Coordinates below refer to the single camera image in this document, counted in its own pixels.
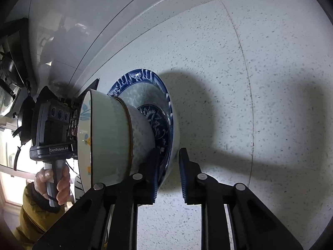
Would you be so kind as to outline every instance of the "yellow jacket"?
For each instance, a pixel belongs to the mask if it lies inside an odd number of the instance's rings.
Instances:
[[[24,189],[23,206],[20,211],[20,226],[14,236],[26,250],[31,250],[34,243],[64,214],[65,208],[52,208],[49,201],[36,192],[30,183]]]

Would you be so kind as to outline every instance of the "stacked dishes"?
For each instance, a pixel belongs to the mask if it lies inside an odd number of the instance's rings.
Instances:
[[[84,191],[102,182],[112,185],[138,171],[158,147],[159,186],[179,148],[179,128],[170,95],[152,71],[122,76],[105,95],[89,90],[81,106],[78,158]]]

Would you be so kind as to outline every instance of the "plate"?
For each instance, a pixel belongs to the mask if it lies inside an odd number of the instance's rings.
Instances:
[[[137,108],[148,119],[162,161],[159,185],[168,176],[179,148],[179,129],[170,94],[156,73],[136,69],[118,79],[108,92]]]

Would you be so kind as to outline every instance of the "hand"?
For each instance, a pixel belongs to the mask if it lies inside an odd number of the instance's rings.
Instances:
[[[52,169],[41,169],[36,176],[34,181],[35,190],[40,193],[44,198],[49,199],[47,196],[46,191],[46,184],[45,182],[51,180],[53,177]],[[57,194],[57,200],[59,205],[64,205],[69,198],[70,195],[70,175],[69,175],[69,168],[65,165],[63,170],[63,178],[58,182],[57,189],[59,193]]]

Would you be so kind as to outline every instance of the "blue floral pattern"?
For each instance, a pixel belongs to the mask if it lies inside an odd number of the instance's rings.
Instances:
[[[81,108],[81,114],[80,114],[80,120],[87,121],[90,119],[90,108],[83,103]]]
[[[129,73],[126,73],[124,76],[118,79],[118,81],[116,81],[116,83],[111,87],[108,95],[119,96],[122,91],[124,91],[127,87],[136,82],[148,82],[153,84],[154,86],[158,87],[161,92],[164,93],[165,97],[170,102],[168,91],[166,90],[166,87],[162,80],[156,75],[156,73],[145,69],[132,70]]]
[[[138,110],[148,119],[148,122],[153,129],[155,145],[159,148],[161,158],[164,159],[170,142],[168,123],[162,110],[151,104],[142,105]]]

